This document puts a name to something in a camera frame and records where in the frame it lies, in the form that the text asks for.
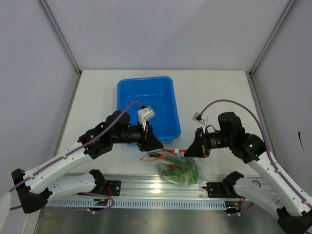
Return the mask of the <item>toy green onion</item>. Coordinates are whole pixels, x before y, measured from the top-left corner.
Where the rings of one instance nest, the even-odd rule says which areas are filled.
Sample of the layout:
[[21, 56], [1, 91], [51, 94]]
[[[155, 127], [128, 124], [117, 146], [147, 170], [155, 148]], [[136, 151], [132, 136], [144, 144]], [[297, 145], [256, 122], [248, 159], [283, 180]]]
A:
[[189, 163], [192, 163], [192, 159], [188, 159], [184, 157], [184, 153], [186, 150], [167, 150], [161, 149], [153, 152], [147, 153], [143, 156], [140, 160], [144, 162], [161, 162], [167, 165], [178, 165], [178, 166], [185, 166]]

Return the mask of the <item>toy napa cabbage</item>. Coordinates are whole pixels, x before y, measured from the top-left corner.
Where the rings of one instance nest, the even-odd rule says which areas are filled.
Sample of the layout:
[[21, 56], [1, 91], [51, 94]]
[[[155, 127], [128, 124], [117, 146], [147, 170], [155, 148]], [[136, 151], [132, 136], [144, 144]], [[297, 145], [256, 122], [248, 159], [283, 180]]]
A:
[[181, 186], [196, 185], [198, 183], [199, 177], [199, 167], [194, 159], [192, 163], [189, 163], [185, 166], [181, 166], [183, 170], [179, 169], [170, 169], [165, 166], [163, 163], [159, 163], [158, 174], [163, 179]]

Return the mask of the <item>clear zip bag orange zipper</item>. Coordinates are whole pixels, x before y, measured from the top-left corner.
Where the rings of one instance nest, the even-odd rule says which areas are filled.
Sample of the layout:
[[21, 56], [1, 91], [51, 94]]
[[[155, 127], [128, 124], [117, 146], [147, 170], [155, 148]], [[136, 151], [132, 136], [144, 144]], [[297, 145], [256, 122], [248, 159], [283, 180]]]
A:
[[153, 164], [158, 175], [175, 185], [193, 186], [203, 181], [202, 169], [196, 159], [185, 157], [185, 150], [160, 149], [148, 152], [140, 160]]

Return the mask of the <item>red toy chili pepper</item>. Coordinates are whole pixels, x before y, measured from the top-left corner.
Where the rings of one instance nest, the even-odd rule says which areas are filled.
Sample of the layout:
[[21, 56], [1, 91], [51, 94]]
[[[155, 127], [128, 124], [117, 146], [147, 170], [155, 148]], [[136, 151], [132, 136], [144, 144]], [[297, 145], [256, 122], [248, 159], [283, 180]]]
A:
[[179, 169], [179, 170], [183, 170], [183, 168], [177, 164], [165, 164], [166, 167], [170, 168], [170, 169]]

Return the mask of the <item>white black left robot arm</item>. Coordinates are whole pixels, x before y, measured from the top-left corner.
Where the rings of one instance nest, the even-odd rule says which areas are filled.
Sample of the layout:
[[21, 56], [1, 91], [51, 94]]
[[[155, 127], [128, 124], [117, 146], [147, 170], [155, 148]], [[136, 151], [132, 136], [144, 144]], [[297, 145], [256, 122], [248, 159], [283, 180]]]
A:
[[73, 194], [104, 195], [106, 180], [100, 170], [92, 169], [76, 177], [63, 178], [72, 169], [110, 152], [114, 144], [133, 144], [141, 152], [158, 150], [162, 143], [149, 123], [155, 116], [151, 107], [138, 112], [138, 124], [130, 124], [126, 111], [115, 111], [104, 122], [81, 135], [64, 153], [28, 171], [11, 173], [24, 213], [42, 209], [48, 202]]

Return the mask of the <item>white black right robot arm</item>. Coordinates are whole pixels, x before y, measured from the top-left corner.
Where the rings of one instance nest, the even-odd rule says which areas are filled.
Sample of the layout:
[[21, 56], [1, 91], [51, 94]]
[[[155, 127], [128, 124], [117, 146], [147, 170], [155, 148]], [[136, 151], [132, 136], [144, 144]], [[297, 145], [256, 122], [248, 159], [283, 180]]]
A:
[[241, 120], [233, 112], [218, 116], [220, 130], [207, 132], [197, 128], [195, 139], [185, 157], [207, 158], [212, 149], [229, 148], [232, 154], [254, 169], [270, 186], [271, 191], [254, 185], [239, 172], [232, 172], [223, 180], [223, 193], [247, 198], [272, 215], [287, 234], [312, 232], [312, 197], [304, 192], [280, 166], [265, 143], [248, 134]]

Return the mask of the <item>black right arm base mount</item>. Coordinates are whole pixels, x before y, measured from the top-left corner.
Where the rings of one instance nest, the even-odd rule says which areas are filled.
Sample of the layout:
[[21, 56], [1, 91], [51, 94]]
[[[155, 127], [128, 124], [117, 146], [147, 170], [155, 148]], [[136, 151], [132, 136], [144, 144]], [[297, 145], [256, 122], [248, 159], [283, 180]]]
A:
[[207, 182], [202, 189], [206, 190], [209, 198], [239, 198], [233, 186], [223, 182]]

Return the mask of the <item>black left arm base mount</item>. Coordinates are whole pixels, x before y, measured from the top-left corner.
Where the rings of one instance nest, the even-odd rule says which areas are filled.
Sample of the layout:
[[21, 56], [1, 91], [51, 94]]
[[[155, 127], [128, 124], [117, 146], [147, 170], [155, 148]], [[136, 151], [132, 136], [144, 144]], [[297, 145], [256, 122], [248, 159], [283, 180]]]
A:
[[106, 180], [100, 170], [92, 169], [85, 175], [91, 176], [91, 181], [95, 184], [92, 190], [88, 190], [87, 193], [107, 195], [107, 196], [119, 196], [121, 191], [120, 180]]

